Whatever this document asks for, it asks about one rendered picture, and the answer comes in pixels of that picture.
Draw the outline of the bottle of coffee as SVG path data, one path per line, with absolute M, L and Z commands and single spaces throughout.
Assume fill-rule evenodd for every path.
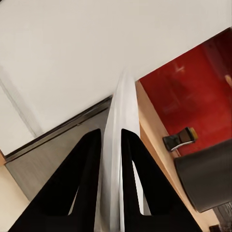
M 173 152 L 182 145 L 187 145 L 195 143 L 199 137 L 197 136 L 195 129 L 193 127 L 185 127 L 179 133 L 170 135 L 163 138 L 166 149 L 169 152 Z

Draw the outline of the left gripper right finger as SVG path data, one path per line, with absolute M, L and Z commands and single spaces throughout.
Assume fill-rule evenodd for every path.
M 125 232 L 202 232 L 139 136 L 121 130 Z M 140 213 L 135 164 L 151 216 Z

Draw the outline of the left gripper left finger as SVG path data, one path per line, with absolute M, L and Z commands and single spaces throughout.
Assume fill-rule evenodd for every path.
M 94 232 L 101 146 L 86 133 L 8 232 Z

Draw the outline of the electric kettle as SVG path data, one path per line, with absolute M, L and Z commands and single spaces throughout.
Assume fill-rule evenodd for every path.
M 226 222 L 209 227 L 210 232 L 232 232 L 232 222 Z

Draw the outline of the saucer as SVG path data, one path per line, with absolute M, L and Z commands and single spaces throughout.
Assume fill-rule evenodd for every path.
M 103 140 L 100 225 L 101 232 L 125 232 L 121 130 L 132 131 L 140 138 L 136 87 L 130 68 L 124 67 L 122 69 L 111 98 Z M 132 164 L 140 213 L 144 215 L 143 188 L 133 161 Z

